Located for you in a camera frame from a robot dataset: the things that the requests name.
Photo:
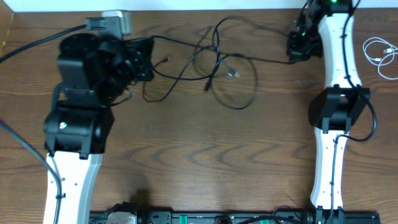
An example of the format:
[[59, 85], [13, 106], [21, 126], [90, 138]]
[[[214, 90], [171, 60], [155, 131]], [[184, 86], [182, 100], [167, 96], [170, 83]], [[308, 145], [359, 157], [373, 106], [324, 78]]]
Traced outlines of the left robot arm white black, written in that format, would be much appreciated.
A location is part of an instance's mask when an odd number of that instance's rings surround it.
[[152, 37], [80, 33], [60, 43], [62, 76], [44, 122], [45, 223], [87, 223], [96, 176], [114, 122], [111, 108], [132, 83], [153, 79]]

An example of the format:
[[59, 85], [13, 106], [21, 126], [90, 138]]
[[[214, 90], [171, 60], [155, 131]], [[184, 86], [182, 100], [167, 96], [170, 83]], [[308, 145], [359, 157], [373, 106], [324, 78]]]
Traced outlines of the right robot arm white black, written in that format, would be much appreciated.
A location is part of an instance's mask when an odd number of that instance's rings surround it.
[[363, 87], [353, 47], [352, 1], [307, 1], [287, 39], [289, 63], [322, 57], [324, 89], [310, 102], [308, 121], [317, 144], [315, 181], [310, 201], [331, 216], [342, 209], [343, 158], [350, 131], [366, 106], [370, 90]]

